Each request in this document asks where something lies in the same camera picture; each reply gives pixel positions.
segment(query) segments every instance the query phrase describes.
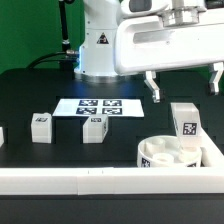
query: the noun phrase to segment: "white paper sheet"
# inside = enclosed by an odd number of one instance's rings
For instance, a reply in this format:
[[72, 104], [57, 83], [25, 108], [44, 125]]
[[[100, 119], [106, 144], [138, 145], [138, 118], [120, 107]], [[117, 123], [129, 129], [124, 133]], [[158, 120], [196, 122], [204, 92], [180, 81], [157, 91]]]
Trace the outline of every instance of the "white paper sheet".
[[61, 99], [53, 116], [89, 116], [91, 114], [144, 117], [141, 101], [138, 99]]

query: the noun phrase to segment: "black tabletop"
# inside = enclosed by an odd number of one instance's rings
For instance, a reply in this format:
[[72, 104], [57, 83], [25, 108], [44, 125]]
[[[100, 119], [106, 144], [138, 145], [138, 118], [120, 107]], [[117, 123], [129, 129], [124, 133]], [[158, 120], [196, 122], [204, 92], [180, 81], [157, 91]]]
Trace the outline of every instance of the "black tabletop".
[[[158, 74], [164, 102], [155, 104], [142, 75], [91, 84], [72, 72], [14, 69], [0, 75], [0, 167], [136, 167], [144, 138], [175, 135], [170, 102], [194, 103], [201, 123], [224, 152], [224, 98], [210, 96], [208, 77], [193, 71]], [[53, 143], [32, 143], [33, 113], [53, 114], [61, 98], [140, 99], [144, 117], [110, 117], [102, 144], [83, 144], [85, 117], [53, 119]], [[1, 196], [1, 223], [223, 223], [223, 195]]]

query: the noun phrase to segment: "white container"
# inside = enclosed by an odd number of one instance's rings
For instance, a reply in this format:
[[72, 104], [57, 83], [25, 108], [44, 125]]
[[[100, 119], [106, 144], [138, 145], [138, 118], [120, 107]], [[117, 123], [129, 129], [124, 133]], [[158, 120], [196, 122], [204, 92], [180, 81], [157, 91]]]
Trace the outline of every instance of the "white container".
[[[152, 147], [152, 142], [161, 143]], [[200, 167], [201, 149], [186, 151], [175, 136], [154, 136], [138, 145], [138, 167]]]

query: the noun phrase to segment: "white cube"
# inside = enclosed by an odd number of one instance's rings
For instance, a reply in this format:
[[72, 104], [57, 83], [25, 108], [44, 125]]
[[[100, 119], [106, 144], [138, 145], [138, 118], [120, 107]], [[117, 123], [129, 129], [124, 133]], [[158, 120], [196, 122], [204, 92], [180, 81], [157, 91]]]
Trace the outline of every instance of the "white cube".
[[182, 147], [202, 145], [201, 121], [193, 103], [171, 103], [177, 137]]
[[108, 115], [90, 115], [83, 125], [83, 143], [102, 143], [108, 132]]
[[0, 147], [4, 143], [3, 129], [0, 127]]
[[51, 143], [52, 116], [49, 113], [34, 113], [31, 123], [32, 141], [38, 143]]

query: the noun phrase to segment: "warning label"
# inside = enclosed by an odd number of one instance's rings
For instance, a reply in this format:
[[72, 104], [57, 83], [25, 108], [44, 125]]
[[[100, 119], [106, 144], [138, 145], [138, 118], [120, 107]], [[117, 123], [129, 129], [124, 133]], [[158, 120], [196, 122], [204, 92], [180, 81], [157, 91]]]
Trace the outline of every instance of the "warning label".
[[104, 33], [101, 34], [100, 38], [97, 41], [97, 44], [109, 44], [107, 37]]

